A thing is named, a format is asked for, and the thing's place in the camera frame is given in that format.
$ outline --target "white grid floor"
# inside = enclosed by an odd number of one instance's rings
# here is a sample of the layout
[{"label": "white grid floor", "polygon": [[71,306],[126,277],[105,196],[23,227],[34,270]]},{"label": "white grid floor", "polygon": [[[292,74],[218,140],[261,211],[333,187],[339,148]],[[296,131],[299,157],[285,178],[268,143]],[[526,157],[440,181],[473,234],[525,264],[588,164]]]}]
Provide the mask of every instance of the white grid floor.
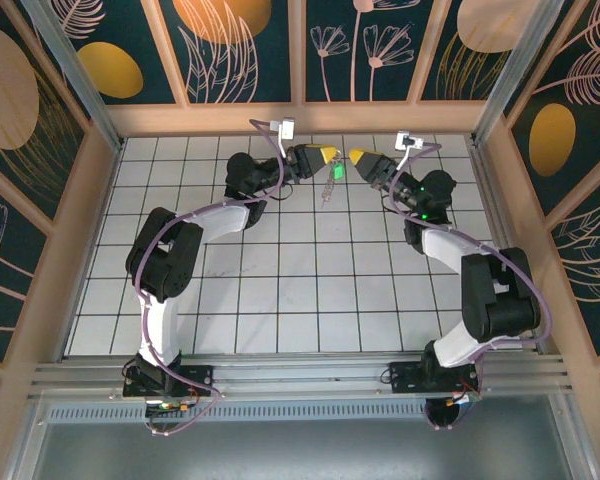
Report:
[{"label": "white grid floor", "polygon": [[[394,139],[313,135],[298,136],[294,144],[332,144],[343,152],[361,147],[397,157]],[[451,220],[490,241],[464,137],[435,140],[443,146],[439,154],[417,162],[413,174],[448,171],[458,182]],[[129,139],[67,355],[137,351],[139,305],[124,269],[136,234],[157,206],[183,213],[221,200],[226,159],[238,151],[271,157],[258,136]],[[348,160],[346,167],[346,183],[336,185],[324,207],[327,167],[294,186],[287,200],[270,201],[254,228],[201,249],[180,301],[183,353],[421,350],[460,320],[460,277],[409,247],[402,220],[383,212],[380,193]]]}]

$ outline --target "metal vent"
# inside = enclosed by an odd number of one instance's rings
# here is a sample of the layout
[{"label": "metal vent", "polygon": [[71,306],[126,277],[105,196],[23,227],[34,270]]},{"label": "metal vent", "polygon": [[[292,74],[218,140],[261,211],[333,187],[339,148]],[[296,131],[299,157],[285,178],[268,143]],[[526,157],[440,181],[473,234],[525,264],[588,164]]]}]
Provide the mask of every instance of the metal vent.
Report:
[{"label": "metal vent", "polygon": [[[165,414],[156,420],[182,421],[196,415],[203,407],[187,412]],[[144,406],[132,405],[76,405],[54,406],[49,423],[135,423],[146,421]],[[236,402],[220,404],[200,420],[205,422],[252,422],[276,420],[346,420],[420,417],[424,401],[401,400],[340,400],[303,402]]]}]

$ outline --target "yellow circle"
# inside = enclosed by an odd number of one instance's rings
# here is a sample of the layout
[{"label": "yellow circle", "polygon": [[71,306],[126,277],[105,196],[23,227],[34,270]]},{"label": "yellow circle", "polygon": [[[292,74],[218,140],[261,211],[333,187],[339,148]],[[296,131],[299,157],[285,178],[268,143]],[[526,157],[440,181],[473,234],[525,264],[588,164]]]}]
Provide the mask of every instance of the yellow circle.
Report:
[{"label": "yellow circle", "polygon": [[558,103],[546,105],[531,126],[531,166],[543,177],[554,175],[569,158],[575,139],[576,121],[571,111]]},{"label": "yellow circle", "polygon": [[193,33],[212,43],[236,43],[242,38],[231,34],[232,20],[238,25],[242,18],[255,37],[271,18],[271,0],[173,0],[173,6]]},{"label": "yellow circle", "polygon": [[0,148],[22,147],[38,122],[36,74],[18,45],[0,30]]},{"label": "yellow circle", "polygon": [[93,42],[78,50],[78,58],[100,93],[114,98],[129,98],[142,90],[140,67],[120,47]]},{"label": "yellow circle", "polygon": [[458,9],[458,36],[471,50],[513,50],[537,0],[463,0]]}]

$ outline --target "purple cable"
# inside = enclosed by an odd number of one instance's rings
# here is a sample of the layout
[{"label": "purple cable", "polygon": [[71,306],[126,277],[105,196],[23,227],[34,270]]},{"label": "purple cable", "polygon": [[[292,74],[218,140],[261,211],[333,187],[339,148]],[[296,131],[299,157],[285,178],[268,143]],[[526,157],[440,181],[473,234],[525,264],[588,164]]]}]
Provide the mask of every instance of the purple cable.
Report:
[{"label": "purple cable", "polygon": [[407,169],[411,166],[411,164],[413,164],[413,162],[415,162],[419,158],[423,157],[424,155],[426,155],[429,152],[437,152],[438,150],[440,150],[442,148],[442,145],[440,145],[439,143],[425,142],[424,145],[425,145],[425,147],[428,147],[428,148],[423,149],[417,155],[414,155],[413,157],[411,157],[407,162],[405,162],[405,164],[402,166],[402,168],[393,176],[393,180],[391,180],[391,185],[389,186],[389,201],[391,202],[391,206],[394,208],[394,210],[396,211],[396,213],[398,215],[404,217],[406,220],[408,220],[410,222],[416,223],[423,227],[432,228],[434,230],[440,230],[441,232],[449,232],[452,235],[455,235],[456,237],[462,239],[464,242],[466,242],[470,245],[474,245],[475,247],[477,247],[481,250],[484,250],[487,253],[490,253],[491,255],[496,257],[498,260],[500,260],[502,263],[504,263],[507,267],[509,267],[513,271],[513,273],[515,273],[525,283],[525,285],[527,285],[527,287],[529,287],[529,290],[531,290],[531,293],[533,294],[533,296],[536,297],[536,299],[538,300],[538,303],[540,304],[540,308],[542,308],[542,312],[545,317],[545,329],[539,337],[521,339],[521,340],[506,338],[506,339],[502,339],[499,341],[495,341],[490,344],[486,344],[484,347],[480,348],[477,352],[475,352],[471,356],[471,360],[476,361],[477,359],[480,358],[480,356],[485,351],[489,350],[492,347],[496,347],[498,345],[506,345],[506,344],[510,344],[510,343],[516,343],[516,344],[520,344],[520,345],[530,345],[530,344],[537,344],[537,343],[540,343],[540,342],[546,340],[549,337],[549,335],[551,333],[551,328],[553,326],[553,317],[551,315],[551,311],[549,310],[549,305],[547,304],[547,300],[544,298],[544,295],[542,295],[542,292],[540,292],[540,290],[538,290],[538,287],[536,287],[533,284],[533,280],[531,280],[527,276],[527,274],[524,273],[520,269],[520,267],[518,267],[515,263],[513,263],[511,260],[509,260],[504,255],[502,255],[498,250],[476,240],[475,238],[467,235],[464,232],[456,230],[455,228],[449,227],[447,225],[435,225],[433,223],[425,222],[424,220],[421,220],[419,218],[415,218],[410,215],[407,215],[405,212],[400,210],[400,208],[398,208],[398,205],[396,204],[396,200],[393,197],[393,193],[394,193],[396,183],[397,183],[400,175],[402,175],[403,172],[407,171]]},{"label": "purple cable", "polygon": [[182,375],[178,375],[176,372],[171,370],[167,365],[165,365],[164,362],[162,362],[162,360],[160,360],[160,358],[158,357],[158,352],[156,352],[155,348],[153,348],[151,339],[149,338],[148,319],[149,319],[149,307],[151,306],[151,299],[150,299],[149,295],[145,295],[140,290],[140,279],[142,278],[142,272],[144,271],[144,268],[147,265],[149,255],[151,254],[153,249],[158,245],[158,242],[160,241],[162,236],[171,227],[173,227],[176,223],[183,222],[185,220],[188,220],[189,218],[196,217],[197,215],[201,215],[202,213],[205,213],[205,212],[208,212],[211,210],[215,210],[217,208],[223,208],[223,207],[231,206],[231,205],[246,205],[248,203],[266,200],[267,198],[271,198],[273,195],[275,195],[280,190],[280,188],[282,187],[282,182],[284,180],[284,175],[283,175],[284,161],[282,160],[282,153],[280,152],[280,149],[278,148],[278,146],[275,143],[273,143],[273,141],[271,140],[271,137],[269,137],[269,135],[267,135],[267,132],[262,128],[265,125],[269,125],[269,123],[263,122],[260,120],[253,120],[253,119],[250,119],[249,122],[251,123],[251,125],[253,125],[256,128],[256,130],[258,130],[258,132],[263,137],[265,137],[265,139],[269,142],[269,144],[273,147],[273,149],[276,152],[276,157],[278,159],[278,168],[280,169],[280,175],[278,176],[278,182],[276,183],[276,186],[269,193],[266,193],[265,195],[262,195],[261,197],[249,198],[246,200],[231,200],[228,202],[219,202],[216,204],[207,205],[206,207],[199,208],[198,210],[195,210],[190,213],[185,213],[184,215],[180,215],[179,217],[174,218],[170,222],[167,222],[167,224],[164,227],[162,227],[160,229],[160,231],[156,234],[154,239],[151,241],[151,243],[147,247],[147,250],[144,252],[142,259],[140,260],[140,264],[138,265],[138,271],[136,272],[136,275],[134,278],[134,285],[135,285],[136,293],[138,294],[139,298],[142,298],[144,300],[144,308],[142,310],[142,337],[147,342],[147,345],[149,347],[149,352],[151,353],[151,356],[153,357],[153,359],[156,361],[158,366],[167,375],[170,375],[171,377],[175,378],[176,380],[179,380],[180,382],[182,382],[186,385],[189,385],[191,387],[199,388],[202,390],[207,390],[211,393],[214,393],[214,397],[211,400],[211,402],[205,408],[203,408],[195,417],[191,418],[190,420],[186,421],[185,423],[182,423],[182,424],[178,425],[177,427],[175,427],[169,431],[166,431],[166,432],[159,432],[157,430],[152,430],[152,433],[154,435],[161,435],[161,436],[167,437],[169,435],[173,435],[175,433],[181,432],[182,430],[190,427],[191,425],[193,425],[193,423],[196,420],[198,420],[198,418],[200,418],[201,416],[206,414],[209,410],[211,410],[211,408],[213,408],[213,406],[220,400],[221,393],[215,387],[212,387],[210,385],[205,385],[203,383],[194,382],[192,380],[189,380],[188,378],[183,377]]}]

